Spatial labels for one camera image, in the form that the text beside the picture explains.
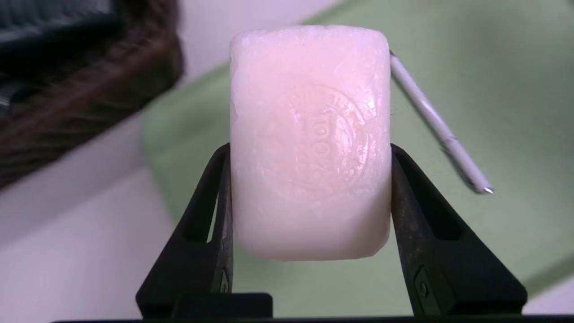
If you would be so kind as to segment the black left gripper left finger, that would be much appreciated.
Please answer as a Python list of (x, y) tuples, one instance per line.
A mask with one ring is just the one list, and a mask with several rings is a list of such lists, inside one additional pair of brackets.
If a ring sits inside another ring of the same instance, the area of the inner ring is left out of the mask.
[(233, 293), (230, 145), (209, 160), (136, 294), (144, 317), (270, 317), (271, 296)]

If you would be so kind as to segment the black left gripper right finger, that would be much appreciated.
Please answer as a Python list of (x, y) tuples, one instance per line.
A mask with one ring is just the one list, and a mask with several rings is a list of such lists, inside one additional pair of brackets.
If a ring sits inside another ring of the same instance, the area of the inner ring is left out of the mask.
[(522, 283), (417, 163), (397, 145), (391, 152), (391, 216), (414, 315), (521, 315)]

